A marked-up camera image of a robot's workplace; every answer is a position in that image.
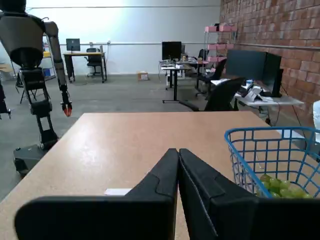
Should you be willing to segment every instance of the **cardboard box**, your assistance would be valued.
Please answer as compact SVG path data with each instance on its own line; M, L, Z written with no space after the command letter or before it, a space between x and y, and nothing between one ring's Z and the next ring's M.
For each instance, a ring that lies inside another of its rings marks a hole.
M146 72L146 71L139 71L137 73L137 75L138 75L138 81L148 81L149 80L148 72Z

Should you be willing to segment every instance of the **pink shelf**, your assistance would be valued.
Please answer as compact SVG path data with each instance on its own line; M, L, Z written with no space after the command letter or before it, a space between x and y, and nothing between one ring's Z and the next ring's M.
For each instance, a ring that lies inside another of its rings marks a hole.
M233 49L234 47L235 45L231 43L226 45L226 49Z
M223 50L223 49L233 49L234 44L209 44L208 50Z
M208 61L213 63L213 62L221 62L222 60L226 59L225 56L209 56Z
M206 33L217 33L217 27L216 26L206 26L204 31ZM236 26L229 26L229 25L220 25L219 26L219 32L236 32L237 27Z

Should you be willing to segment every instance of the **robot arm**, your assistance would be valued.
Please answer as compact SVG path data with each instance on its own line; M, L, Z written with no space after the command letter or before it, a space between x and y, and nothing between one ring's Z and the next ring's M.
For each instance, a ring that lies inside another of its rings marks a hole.
M62 94L62 110L64 111L65 115L69 117L72 113L72 105L71 101L69 100L64 62L61 58L60 44L58 39L59 30L56 23L53 21L45 22L44 25L45 33L49 38L51 52L53 55L54 68L59 83L59 89Z

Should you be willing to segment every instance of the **wooden table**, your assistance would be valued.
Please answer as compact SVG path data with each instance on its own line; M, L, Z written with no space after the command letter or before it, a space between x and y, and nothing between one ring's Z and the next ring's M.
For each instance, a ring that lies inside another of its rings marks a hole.
M70 77L73 76L73 81L76 81L76 76L75 76L75 69L74 69L74 64L72 61L72 57L87 57L87 56L101 56L101 76L102 76L102 83L107 81L107 65L106 65L106 57L105 57L105 52L65 52L64 54L64 61L65 61L65 67L68 75L69 82L72 83Z
M168 148L187 148L233 180L224 133L258 126L267 125L249 111L86 113L0 203L0 239L17 239L13 220L24 203L132 188ZM189 239L180 199L175 237Z

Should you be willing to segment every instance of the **desktop computer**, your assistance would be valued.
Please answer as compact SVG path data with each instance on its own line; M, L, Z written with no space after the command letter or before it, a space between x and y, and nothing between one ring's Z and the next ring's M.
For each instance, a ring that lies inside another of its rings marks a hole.
M67 51L80 51L80 38L67 38L65 41Z
M265 97L280 97L282 70L281 56L264 52L248 50L228 50L226 74L260 81L269 92L263 92Z
M162 42L162 60L180 60L182 53L181 41Z

